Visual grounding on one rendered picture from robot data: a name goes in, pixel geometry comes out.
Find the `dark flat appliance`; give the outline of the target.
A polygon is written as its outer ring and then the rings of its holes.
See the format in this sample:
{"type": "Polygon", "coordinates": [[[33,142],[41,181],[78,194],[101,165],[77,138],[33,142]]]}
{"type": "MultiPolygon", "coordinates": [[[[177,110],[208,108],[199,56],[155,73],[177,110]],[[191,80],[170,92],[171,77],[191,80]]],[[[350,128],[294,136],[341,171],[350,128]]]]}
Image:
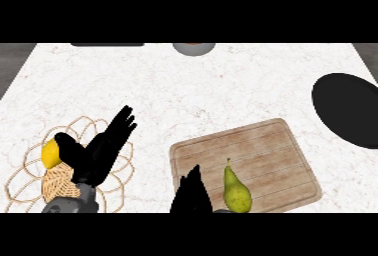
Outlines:
{"type": "Polygon", "coordinates": [[[75,47],[142,47],[145,43],[71,43],[75,47]]]}

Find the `grey round bowl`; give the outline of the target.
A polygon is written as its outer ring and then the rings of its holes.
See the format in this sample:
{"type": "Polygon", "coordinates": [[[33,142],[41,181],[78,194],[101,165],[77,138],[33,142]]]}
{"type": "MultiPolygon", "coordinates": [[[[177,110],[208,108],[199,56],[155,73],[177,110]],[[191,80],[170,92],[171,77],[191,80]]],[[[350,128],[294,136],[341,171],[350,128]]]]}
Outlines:
{"type": "Polygon", "coordinates": [[[214,43],[174,43],[173,47],[179,53],[186,56],[202,56],[205,55],[213,49],[216,44],[214,43]]]}

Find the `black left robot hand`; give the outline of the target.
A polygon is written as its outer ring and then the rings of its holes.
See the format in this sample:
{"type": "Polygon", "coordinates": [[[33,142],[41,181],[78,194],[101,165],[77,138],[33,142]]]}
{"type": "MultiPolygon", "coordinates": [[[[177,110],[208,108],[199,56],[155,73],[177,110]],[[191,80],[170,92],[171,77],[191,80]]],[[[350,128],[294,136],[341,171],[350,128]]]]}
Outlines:
{"type": "Polygon", "coordinates": [[[74,170],[74,184],[96,187],[103,183],[123,146],[137,127],[132,112],[133,108],[124,106],[106,130],[95,136],[87,146],[83,146],[67,133],[59,132],[55,135],[59,159],[74,170]]]}

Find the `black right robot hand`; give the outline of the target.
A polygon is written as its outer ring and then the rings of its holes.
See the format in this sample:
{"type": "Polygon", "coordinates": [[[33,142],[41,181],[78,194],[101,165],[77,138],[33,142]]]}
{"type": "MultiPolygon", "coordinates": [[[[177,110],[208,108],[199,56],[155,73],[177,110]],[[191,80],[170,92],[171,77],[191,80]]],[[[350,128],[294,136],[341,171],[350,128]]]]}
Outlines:
{"type": "Polygon", "coordinates": [[[170,208],[171,213],[211,213],[213,205],[201,180],[199,166],[180,178],[180,185],[170,208]]]}

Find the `green pear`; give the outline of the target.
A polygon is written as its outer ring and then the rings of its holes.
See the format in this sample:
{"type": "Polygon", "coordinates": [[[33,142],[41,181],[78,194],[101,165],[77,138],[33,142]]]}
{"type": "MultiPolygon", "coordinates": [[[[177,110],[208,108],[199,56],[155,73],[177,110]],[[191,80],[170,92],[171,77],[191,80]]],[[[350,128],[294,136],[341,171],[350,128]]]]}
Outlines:
{"type": "Polygon", "coordinates": [[[239,181],[230,164],[225,167],[225,193],[223,199],[232,212],[248,213],[253,206],[253,198],[248,187],[239,181]]]}

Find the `yellow lemon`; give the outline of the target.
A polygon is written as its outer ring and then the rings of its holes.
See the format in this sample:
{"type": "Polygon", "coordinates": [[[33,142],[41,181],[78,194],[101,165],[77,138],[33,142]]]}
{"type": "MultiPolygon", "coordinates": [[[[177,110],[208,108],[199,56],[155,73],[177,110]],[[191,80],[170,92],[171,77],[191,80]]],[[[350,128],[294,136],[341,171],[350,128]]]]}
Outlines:
{"type": "Polygon", "coordinates": [[[46,169],[52,169],[62,162],[59,158],[59,145],[55,139],[50,139],[41,148],[41,162],[46,169]]]}

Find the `wooden cutting board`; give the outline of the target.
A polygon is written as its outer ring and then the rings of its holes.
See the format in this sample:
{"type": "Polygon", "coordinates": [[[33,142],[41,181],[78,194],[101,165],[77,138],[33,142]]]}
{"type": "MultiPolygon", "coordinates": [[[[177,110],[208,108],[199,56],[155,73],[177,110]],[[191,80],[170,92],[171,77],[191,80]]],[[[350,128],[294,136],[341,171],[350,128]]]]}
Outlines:
{"type": "Polygon", "coordinates": [[[226,207],[225,169],[230,168],[253,197],[253,212],[285,212],[322,198],[322,190],[294,134],[275,118],[171,145],[173,182],[201,168],[213,208],[226,207]]]}

